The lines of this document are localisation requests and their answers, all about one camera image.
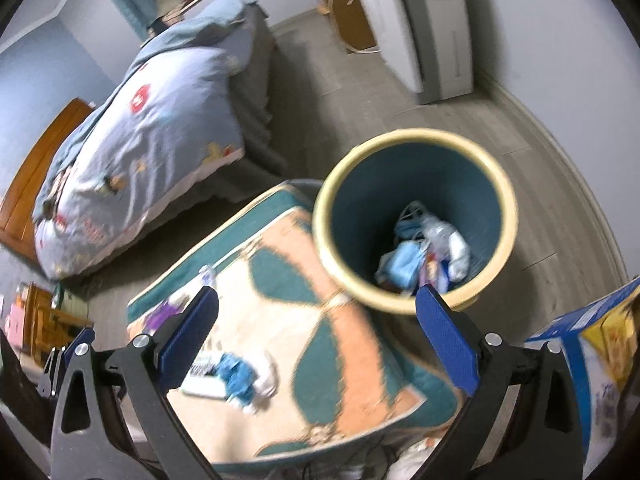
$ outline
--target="blue comforter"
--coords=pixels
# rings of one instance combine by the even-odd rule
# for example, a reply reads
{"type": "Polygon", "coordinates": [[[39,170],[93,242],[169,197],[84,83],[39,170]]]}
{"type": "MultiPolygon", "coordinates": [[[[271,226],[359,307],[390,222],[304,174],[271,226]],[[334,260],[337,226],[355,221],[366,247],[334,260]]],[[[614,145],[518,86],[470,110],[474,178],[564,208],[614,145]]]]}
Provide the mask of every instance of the blue comforter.
{"type": "Polygon", "coordinates": [[[56,153],[36,199],[36,252],[50,278],[126,245],[169,202],[244,155],[228,78],[249,62],[243,0],[216,0],[140,51],[105,104],[56,153]]]}

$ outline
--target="plastic bottle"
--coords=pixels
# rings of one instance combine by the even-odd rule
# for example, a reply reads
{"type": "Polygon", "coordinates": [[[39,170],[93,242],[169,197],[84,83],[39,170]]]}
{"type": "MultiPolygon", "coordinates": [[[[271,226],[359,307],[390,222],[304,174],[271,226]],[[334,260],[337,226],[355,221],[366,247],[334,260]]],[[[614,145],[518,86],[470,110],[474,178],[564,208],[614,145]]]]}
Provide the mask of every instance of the plastic bottle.
{"type": "Polygon", "coordinates": [[[470,251],[465,239],[448,222],[427,214],[422,217],[422,232],[439,260],[449,261],[449,279],[461,282],[469,272],[470,251]]]}

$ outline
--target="trash can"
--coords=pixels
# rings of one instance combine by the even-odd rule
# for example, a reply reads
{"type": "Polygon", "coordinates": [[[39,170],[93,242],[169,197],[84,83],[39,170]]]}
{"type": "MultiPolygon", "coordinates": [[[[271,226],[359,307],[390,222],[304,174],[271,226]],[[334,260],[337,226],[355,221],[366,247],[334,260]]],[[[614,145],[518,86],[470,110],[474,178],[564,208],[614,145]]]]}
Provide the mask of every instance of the trash can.
{"type": "Polygon", "coordinates": [[[313,234],[322,264],[345,291],[372,308],[414,314],[414,298],[379,288],[380,256],[413,200],[453,224],[470,247],[466,278],[443,295],[454,310],[473,303],[511,254],[518,229],[513,186],[500,164],[471,140],[414,128],[377,136],[351,150],[316,199],[313,234]]]}

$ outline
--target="blue face mask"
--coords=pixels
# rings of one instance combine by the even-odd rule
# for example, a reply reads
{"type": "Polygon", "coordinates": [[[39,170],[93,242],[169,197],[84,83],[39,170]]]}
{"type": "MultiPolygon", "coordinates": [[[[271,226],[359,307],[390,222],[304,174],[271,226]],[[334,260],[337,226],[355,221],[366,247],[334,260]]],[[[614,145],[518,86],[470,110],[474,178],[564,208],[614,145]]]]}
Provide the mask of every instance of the blue face mask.
{"type": "Polygon", "coordinates": [[[418,271],[424,260],[420,242],[400,242],[393,255],[386,261],[385,274],[395,286],[413,291],[418,283],[418,271]]]}
{"type": "Polygon", "coordinates": [[[394,234],[401,240],[415,240],[422,236],[422,218],[427,209],[417,200],[411,202],[400,214],[394,234]]]}

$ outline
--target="red patch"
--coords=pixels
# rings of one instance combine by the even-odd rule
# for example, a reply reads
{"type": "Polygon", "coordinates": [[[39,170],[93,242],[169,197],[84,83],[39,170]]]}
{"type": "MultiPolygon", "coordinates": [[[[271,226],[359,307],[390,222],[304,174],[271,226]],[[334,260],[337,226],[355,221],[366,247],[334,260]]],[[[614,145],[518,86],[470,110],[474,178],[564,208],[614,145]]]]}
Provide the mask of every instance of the red patch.
{"type": "Polygon", "coordinates": [[[54,218],[54,222],[56,224],[56,228],[61,230],[62,232],[66,231],[66,219],[61,214],[57,214],[54,218]]]}
{"type": "Polygon", "coordinates": [[[149,100],[149,87],[150,85],[141,86],[133,96],[133,99],[129,104],[132,114],[137,114],[140,110],[142,110],[142,107],[149,100]]]}

